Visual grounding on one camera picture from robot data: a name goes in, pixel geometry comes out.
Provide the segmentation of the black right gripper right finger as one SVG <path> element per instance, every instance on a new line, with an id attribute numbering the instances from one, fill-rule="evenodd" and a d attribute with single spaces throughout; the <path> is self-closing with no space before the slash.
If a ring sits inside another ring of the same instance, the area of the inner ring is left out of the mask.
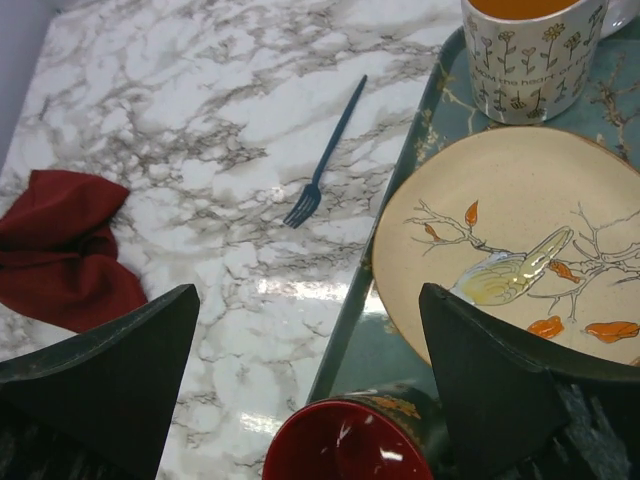
<path id="1" fill-rule="evenodd" d="M 460 478 L 638 478 L 637 367 L 539 338 L 436 284 L 419 309 Z"/>

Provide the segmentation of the dark red cloth napkin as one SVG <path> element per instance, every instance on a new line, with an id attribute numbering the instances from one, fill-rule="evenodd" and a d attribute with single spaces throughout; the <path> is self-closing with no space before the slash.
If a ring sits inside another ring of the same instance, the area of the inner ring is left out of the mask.
<path id="1" fill-rule="evenodd" d="M 127 188 L 96 175 L 32 171 L 1 219 L 1 302 L 82 333 L 143 306 L 138 277 L 118 260 L 110 228 Z"/>

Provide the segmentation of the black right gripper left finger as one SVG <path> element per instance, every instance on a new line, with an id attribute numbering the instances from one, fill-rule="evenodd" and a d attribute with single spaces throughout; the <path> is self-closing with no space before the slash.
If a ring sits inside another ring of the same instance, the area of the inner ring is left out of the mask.
<path id="1" fill-rule="evenodd" d="M 4 479 L 153 479 L 199 314 L 192 284 L 1 364 Z"/>

